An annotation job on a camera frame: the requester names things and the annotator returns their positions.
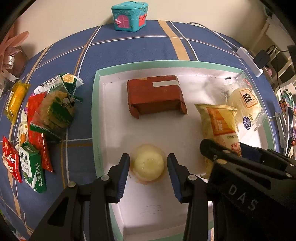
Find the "pale yellow jelly cup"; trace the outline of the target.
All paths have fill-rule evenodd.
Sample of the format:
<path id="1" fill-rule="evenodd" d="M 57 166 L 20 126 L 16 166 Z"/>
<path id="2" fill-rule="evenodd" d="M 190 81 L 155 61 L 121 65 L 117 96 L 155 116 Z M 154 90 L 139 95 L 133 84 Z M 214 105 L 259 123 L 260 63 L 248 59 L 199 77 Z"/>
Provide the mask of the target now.
<path id="1" fill-rule="evenodd" d="M 165 153 L 155 145 L 141 145 L 130 156 L 130 172 L 138 183 L 144 185 L 160 180 L 166 164 Z"/>

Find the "green white biscuit packet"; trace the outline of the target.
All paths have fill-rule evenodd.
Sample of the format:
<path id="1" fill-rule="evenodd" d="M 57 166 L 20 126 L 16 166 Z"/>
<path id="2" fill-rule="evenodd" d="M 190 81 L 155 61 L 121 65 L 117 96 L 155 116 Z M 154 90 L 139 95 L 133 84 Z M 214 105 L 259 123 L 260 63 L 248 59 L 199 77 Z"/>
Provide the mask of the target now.
<path id="1" fill-rule="evenodd" d="M 18 153 L 25 182 L 35 192 L 45 192 L 47 188 L 39 151 L 29 142 L 25 142 L 21 145 Z"/>

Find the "red gold patterned snack packet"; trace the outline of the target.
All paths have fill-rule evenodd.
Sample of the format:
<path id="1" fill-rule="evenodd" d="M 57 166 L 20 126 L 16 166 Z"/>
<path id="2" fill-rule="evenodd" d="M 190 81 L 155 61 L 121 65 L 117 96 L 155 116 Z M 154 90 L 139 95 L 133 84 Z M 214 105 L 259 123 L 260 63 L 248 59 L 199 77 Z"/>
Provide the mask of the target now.
<path id="1" fill-rule="evenodd" d="M 53 173 L 54 170 L 50 160 L 46 138 L 43 133 L 33 131 L 30 127 L 30 122 L 33 119 L 35 111 L 37 110 L 45 96 L 46 92 L 37 95 L 31 95 L 28 99 L 28 140 L 29 143 L 32 144 L 39 151 L 41 155 L 43 169 Z"/>

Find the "red cartoon snack packet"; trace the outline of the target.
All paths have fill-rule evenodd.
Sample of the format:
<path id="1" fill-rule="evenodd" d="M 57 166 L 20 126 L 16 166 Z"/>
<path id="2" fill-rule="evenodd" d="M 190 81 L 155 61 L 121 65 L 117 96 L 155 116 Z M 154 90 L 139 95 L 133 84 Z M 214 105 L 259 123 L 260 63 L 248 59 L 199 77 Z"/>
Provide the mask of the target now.
<path id="1" fill-rule="evenodd" d="M 7 170 L 13 175 L 13 177 L 22 183 L 22 177 L 20 173 L 20 157 L 15 147 L 3 136 L 3 163 Z"/>

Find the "beige pastry snack packet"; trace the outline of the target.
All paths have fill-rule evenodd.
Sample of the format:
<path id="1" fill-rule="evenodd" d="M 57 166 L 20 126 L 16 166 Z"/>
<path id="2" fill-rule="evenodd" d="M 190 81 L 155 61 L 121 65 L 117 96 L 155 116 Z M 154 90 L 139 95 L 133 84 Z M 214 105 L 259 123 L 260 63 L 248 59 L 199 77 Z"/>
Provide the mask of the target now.
<path id="1" fill-rule="evenodd" d="M 23 143 L 28 141 L 28 115 L 23 109 L 21 112 L 21 122 L 18 125 L 15 149 L 19 151 Z"/>

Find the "blue plaid tablecloth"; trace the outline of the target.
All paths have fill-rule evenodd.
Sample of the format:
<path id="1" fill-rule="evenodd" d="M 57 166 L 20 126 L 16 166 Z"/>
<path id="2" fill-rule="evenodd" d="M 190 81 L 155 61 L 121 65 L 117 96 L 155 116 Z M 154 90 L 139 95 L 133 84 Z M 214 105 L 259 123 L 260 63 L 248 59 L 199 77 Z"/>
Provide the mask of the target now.
<path id="1" fill-rule="evenodd" d="M 26 64 L 20 80 L 35 88 L 60 74 L 73 73 L 83 80 L 76 95 L 75 120 L 63 141 L 49 144 L 53 172 L 46 172 L 47 190 L 34 192 L 25 182 L 18 182 L 1 166 L 1 211 L 26 240 L 69 181 L 92 182 L 100 173 L 97 150 L 93 144 L 91 103 L 97 70 L 111 66 L 156 60 L 191 60 L 211 62 L 247 72 L 253 78 L 268 112 L 268 141 L 277 151 L 280 139 L 274 112 L 280 109 L 266 76 L 256 77 L 239 60 L 234 47 L 239 43 L 225 35 L 214 35 L 193 24 L 150 20 L 137 32 L 116 31 L 112 24 L 97 26 L 70 35 L 36 54 Z"/>

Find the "white tray with green rim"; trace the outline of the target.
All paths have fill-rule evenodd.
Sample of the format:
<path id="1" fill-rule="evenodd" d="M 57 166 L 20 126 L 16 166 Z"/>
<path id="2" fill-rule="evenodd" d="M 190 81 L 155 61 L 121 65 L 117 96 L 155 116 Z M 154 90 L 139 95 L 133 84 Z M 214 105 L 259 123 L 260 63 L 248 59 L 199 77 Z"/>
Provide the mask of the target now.
<path id="1" fill-rule="evenodd" d="M 188 113 L 144 114 L 134 118 L 128 109 L 128 80 L 175 75 Z M 273 91 L 265 77 L 252 77 L 246 69 L 191 61 L 148 61 L 123 64 L 96 72 L 92 96 L 92 139 L 96 173 L 107 173 L 124 153 L 152 144 L 195 175 L 204 169 L 199 145 L 203 138 L 197 103 L 225 104 L 231 91 L 250 86 L 267 110 Z M 116 240 L 181 240 L 188 205 L 178 202 L 168 172 L 144 184 L 128 175 L 124 195 L 110 207 Z"/>

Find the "yellow orange snack packet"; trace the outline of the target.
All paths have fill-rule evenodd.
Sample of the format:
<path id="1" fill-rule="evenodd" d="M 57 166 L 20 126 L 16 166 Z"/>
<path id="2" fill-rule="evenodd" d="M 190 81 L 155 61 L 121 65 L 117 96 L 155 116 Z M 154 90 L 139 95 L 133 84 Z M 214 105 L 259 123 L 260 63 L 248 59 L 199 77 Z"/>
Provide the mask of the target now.
<path id="1" fill-rule="evenodd" d="M 195 104 L 202 122 L 203 136 L 242 156 L 235 116 L 237 109 L 228 105 Z"/>

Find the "clear packet white bun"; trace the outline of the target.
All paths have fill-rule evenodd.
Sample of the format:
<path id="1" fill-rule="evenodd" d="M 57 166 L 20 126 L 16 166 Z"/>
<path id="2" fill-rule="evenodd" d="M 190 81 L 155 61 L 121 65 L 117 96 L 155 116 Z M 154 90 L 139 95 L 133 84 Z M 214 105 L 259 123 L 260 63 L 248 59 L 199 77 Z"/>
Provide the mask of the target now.
<path id="1" fill-rule="evenodd" d="M 237 109 L 235 122 L 240 137 L 257 130 L 267 118 L 261 96 L 244 72 L 233 77 L 211 76 L 205 89 L 214 104 L 225 104 Z"/>

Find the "dark red wrapped block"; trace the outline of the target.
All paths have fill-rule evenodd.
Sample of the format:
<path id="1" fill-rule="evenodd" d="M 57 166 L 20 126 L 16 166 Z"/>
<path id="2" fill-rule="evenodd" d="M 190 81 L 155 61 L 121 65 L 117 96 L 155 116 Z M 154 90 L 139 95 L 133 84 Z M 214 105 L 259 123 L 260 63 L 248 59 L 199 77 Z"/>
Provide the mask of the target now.
<path id="1" fill-rule="evenodd" d="M 141 115 L 178 110 L 187 114 L 187 107 L 177 76 L 162 75 L 127 81 L 127 102 L 130 114 Z"/>

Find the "green clear cracker packet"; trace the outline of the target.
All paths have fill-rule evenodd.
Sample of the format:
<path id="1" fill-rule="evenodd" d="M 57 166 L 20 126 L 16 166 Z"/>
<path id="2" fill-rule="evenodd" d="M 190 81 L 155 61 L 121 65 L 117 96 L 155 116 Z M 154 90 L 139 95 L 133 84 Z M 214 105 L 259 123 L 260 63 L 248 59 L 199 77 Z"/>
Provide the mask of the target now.
<path id="1" fill-rule="evenodd" d="M 62 139 L 74 120 L 75 103 L 82 101 L 70 94 L 63 84 L 53 86 L 35 111 L 30 129 L 52 139 Z"/>

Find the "black adapter box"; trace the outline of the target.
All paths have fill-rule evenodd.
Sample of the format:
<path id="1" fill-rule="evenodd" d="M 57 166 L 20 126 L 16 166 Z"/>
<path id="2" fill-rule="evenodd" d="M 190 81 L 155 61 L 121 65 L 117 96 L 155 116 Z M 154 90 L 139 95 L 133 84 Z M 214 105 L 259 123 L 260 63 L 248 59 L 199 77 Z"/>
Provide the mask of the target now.
<path id="1" fill-rule="evenodd" d="M 270 56 L 265 50 L 260 50 L 254 57 L 253 61 L 259 69 L 262 69 L 267 65 L 267 63 L 269 63 Z"/>

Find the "white power strip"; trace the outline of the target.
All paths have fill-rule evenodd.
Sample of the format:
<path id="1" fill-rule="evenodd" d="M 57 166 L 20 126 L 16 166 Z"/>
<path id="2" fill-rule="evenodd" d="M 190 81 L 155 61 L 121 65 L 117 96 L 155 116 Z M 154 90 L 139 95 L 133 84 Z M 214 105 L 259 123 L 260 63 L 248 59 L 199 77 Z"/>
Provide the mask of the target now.
<path id="1" fill-rule="evenodd" d="M 236 51 L 236 54 L 239 57 L 241 57 L 244 60 L 244 62 L 251 68 L 251 70 L 254 72 L 256 77 L 259 77 L 260 75 L 262 75 L 263 70 L 255 64 L 253 60 L 254 58 L 245 48 L 239 47 L 238 50 Z"/>

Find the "white green cookie packet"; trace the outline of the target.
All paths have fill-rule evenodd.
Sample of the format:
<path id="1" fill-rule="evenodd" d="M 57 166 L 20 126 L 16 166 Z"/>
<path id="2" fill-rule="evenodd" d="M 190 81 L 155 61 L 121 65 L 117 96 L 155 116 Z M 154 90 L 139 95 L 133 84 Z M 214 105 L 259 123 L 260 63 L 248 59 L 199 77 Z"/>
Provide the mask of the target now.
<path id="1" fill-rule="evenodd" d="M 58 87 L 64 87 L 70 94 L 84 84 L 83 80 L 70 73 L 59 74 L 35 88 L 32 95 L 50 92 Z"/>

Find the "white shelf unit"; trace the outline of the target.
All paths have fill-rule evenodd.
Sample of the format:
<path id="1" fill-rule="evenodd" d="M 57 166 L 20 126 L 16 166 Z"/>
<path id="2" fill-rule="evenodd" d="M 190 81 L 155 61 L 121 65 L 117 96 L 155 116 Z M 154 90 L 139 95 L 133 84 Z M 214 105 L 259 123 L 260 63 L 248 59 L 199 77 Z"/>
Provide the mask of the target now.
<path id="1" fill-rule="evenodd" d="M 253 56 L 260 50 L 268 52 L 270 61 L 263 71 L 273 90 L 279 85 L 289 84 L 295 80 L 295 70 L 287 48 L 293 44 L 293 40 L 279 20 L 276 17 L 268 17 L 249 48 Z"/>

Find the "pink paper flower bouquet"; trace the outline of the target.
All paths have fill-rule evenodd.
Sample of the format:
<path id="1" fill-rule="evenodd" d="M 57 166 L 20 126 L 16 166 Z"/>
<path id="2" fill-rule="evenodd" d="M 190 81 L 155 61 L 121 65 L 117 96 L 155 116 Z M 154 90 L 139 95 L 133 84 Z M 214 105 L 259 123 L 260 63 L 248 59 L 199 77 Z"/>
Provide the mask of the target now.
<path id="1" fill-rule="evenodd" d="M 25 69 L 28 58 L 21 44 L 28 35 L 28 31 L 15 35 L 12 26 L 1 42 L 1 98 L 13 87 Z"/>

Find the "teal toy house box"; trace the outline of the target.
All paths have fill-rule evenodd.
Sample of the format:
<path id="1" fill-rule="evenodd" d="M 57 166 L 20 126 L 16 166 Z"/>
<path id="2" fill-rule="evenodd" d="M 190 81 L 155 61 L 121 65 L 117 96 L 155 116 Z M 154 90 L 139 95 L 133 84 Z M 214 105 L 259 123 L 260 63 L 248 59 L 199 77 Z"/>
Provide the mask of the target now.
<path id="1" fill-rule="evenodd" d="M 126 1 L 111 7 L 117 31 L 137 32 L 147 24 L 148 3 Z"/>

